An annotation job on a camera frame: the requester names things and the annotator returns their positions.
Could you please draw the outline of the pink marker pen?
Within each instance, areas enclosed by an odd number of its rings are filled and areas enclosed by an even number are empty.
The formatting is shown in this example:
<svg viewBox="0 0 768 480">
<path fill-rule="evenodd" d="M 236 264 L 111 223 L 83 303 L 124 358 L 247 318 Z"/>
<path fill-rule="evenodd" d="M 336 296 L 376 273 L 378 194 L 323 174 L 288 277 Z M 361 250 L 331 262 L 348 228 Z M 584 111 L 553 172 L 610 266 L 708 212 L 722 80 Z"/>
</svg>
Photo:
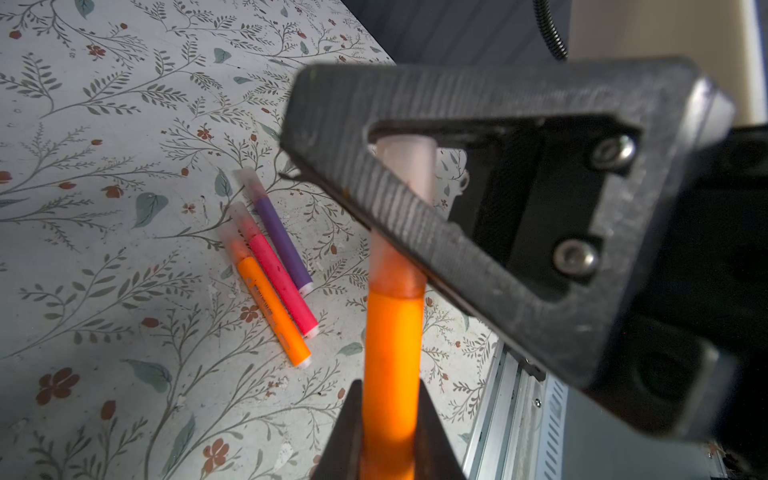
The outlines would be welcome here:
<svg viewBox="0 0 768 480">
<path fill-rule="evenodd" d="M 316 337 L 319 324 L 315 316 L 245 204 L 234 202 L 230 215 L 301 334 L 308 339 Z"/>
</svg>

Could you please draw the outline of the translucent pink pen cap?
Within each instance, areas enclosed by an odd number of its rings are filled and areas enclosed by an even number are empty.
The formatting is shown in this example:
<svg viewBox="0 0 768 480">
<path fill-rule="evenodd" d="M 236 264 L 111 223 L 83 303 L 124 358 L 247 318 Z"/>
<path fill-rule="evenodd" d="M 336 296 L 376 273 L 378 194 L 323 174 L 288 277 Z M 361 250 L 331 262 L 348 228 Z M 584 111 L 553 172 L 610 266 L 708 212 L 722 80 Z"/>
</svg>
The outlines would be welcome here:
<svg viewBox="0 0 768 480">
<path fill-rule="evenodd" d="M 386 205 L 395 220 L 393 227 L 402 229 L 413 219 L 415 200 L 406 200 L 408 191 L 423 203 L 430 203 L 434 193 L 434 168 L 437 143 L 419 135 L 395 135 L 376 143 L 376 157 L 405 186 Z M 398 299 L 421 299 L 426 276 L 407 257 L 399 253 L 377 231 L 372 232 L 369 287 L 371 291 Z"/>
</svg>

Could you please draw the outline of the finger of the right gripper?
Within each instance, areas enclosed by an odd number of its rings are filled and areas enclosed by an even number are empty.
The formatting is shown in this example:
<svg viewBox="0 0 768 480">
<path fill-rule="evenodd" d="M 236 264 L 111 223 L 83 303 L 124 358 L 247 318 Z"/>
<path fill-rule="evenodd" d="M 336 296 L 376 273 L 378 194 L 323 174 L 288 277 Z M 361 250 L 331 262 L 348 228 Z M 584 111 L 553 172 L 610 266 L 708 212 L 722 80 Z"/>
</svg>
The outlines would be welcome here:
<svg viewBox="0 0 768 480">
<path fill-rule="evenodd" d="M 280 144 L 302 176 L 415 261 L 446 296 L 576 387 L 596 384 L 678 199 L 733 102 L 683 58 L 520 67 L 318 64 L 296 77 Z M 394 134 L 462 149 L 447 217 L 369 151 Z"/>
</svg>

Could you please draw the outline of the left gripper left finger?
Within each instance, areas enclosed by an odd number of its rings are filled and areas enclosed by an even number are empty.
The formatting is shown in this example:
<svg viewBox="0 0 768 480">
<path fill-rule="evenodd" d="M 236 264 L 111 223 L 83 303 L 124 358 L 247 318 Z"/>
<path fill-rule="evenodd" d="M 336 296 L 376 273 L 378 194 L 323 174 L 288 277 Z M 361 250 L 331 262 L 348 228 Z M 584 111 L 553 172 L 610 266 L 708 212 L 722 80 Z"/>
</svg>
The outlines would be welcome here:
<svg viewBox="0 0 768 480">
<path fill-rule="evenodd" d="M 363 436 L 362 390 L 360 379 L 350 385 L 312 480 L 359 478 Z"/>
</svg>

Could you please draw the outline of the purple marker pen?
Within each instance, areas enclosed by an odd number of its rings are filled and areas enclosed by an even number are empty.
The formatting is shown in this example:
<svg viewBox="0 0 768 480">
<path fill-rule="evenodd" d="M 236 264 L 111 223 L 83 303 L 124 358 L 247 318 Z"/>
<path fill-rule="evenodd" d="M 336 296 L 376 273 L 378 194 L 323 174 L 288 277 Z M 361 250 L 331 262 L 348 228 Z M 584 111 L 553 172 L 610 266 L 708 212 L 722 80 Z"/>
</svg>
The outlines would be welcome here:
<svg viewBox="0 0 768 480">
<path fill-rule="evenodd" d="M 312 278 L 268 196 L 267 190 L 262 185 L 258 174 L 253 168 L 245 167 L 236 170 L 234 175 L 252 201 L 256 213 L 266 227 L 272 244 L 276 248 L 277 254 L 295 287 L 298 289 L 299 294 L 305 297 L 312 290 Z"/>
</svg>

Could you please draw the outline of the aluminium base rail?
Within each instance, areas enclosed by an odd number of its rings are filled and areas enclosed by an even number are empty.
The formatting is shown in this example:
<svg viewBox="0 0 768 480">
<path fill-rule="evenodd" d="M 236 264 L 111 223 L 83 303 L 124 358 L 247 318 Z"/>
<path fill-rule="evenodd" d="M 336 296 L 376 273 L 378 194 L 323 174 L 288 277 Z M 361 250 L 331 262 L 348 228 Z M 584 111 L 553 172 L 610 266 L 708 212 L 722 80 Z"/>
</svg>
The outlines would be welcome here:
<svg viewBox="0 0 768 480">
<path fill-rule="evenodd" d="M 560 479 L 569 388 L 496 348 L 462 470 L 468 479 Z"/>
</svg>

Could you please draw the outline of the orange marker pen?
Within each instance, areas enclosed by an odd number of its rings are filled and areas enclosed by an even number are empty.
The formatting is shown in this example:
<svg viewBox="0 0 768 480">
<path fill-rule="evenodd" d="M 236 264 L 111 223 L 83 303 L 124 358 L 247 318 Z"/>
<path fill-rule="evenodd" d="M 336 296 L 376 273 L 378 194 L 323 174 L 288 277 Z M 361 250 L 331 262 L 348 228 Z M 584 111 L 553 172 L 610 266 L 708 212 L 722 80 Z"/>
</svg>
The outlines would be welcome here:
<svg viewBox="0 0 768 480">
<path fill-rule="evenodd" d="M 300 369 L 309 367 L 312 363 L 309 348 L 237 228 L 225 223 L 216 228 L 216 233 L 291 364 Z"/>
<path fill-rule="evenodd" d="M 424 299 L 368 296 L 361 479 L 413 479 Z"/>
</svg>

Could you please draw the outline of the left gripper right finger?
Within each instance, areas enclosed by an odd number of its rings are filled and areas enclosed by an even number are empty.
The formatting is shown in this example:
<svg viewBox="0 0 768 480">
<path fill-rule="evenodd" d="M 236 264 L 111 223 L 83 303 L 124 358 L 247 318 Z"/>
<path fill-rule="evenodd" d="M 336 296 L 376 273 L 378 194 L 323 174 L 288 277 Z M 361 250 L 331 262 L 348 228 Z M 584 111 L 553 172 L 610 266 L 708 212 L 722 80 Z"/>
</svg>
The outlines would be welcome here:
<svg viewBox="0 0 768 480">
<path fill-rule="evenodd" d="M 418 480 L 466 479 L 423 381 L 419 385 L 415 433 L 415 478 Z"/>
</svg>

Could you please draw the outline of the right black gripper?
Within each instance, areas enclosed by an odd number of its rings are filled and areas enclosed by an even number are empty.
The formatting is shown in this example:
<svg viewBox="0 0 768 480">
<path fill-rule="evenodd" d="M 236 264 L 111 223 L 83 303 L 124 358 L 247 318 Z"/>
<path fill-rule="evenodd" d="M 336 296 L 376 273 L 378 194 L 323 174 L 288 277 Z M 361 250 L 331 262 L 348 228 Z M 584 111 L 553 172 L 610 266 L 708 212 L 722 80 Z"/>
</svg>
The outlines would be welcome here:
<svg viewBox="0 0 768 480">
<path fill-rule="evenodd" d="M 588 397 L 633 429 L 767 470 L 767 129 L 733 129 L 678 201 Z"/>
</svg>

